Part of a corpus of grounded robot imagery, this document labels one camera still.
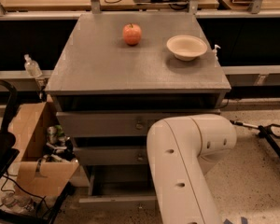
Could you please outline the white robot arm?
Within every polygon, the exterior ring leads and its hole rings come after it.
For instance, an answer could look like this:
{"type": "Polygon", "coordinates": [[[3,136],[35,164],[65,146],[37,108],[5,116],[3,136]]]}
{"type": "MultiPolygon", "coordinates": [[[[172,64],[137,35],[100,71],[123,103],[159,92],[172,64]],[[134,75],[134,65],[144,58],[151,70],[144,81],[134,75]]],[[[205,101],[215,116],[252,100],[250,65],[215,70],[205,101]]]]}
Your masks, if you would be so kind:
{"type": "Polygon", "coordinates": [[[162,119],[147,134],[147,158],[163,224],[223,224],[204,175],[235,146],[228,119],[162,119]]]}

